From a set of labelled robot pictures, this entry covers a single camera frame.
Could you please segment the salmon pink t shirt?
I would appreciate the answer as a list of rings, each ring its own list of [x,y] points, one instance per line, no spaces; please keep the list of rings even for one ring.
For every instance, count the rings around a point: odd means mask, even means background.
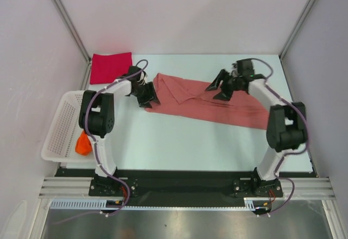
[[[215,100],[218,90],[205,91],[208,82],[158,73],[153,80],[160,104],[145,111],[182,116],[227,125],[266,130],[269,112],[244,91],[233,93],[230,101]]]

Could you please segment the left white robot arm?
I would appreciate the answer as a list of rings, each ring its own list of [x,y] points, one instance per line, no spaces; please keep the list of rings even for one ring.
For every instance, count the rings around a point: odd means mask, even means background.
[[[95,157],[95,174],[104,178],[101,189],[108,195],[120,189],[120,182],[114,176],[117,166],[108,135],[115,125],[116,102],[125,96],[136,97],[141,108],[152,108],[153,102],[160,104],[153,82],[147,80],[145,69],[136,65],[101,90],[83,92],[79,112],[79,127],[88,136]]]

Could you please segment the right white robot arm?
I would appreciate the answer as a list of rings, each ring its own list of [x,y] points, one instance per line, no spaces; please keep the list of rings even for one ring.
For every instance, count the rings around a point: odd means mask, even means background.
[[[301,145],[309,145],[306,107],[302,102],[289,102],[268,85],[268,76],[256,74],[256,58],[236,61],[232,71],[222,69],[206,91],[219,89],[214,99],[229,101],[236,91],[244,91],[259,101],[268,111],[266,128],[268,149],[263,160],[253,171],[248,190],[264,196],[279,180],[279,170],[285,158],[301,155]]]

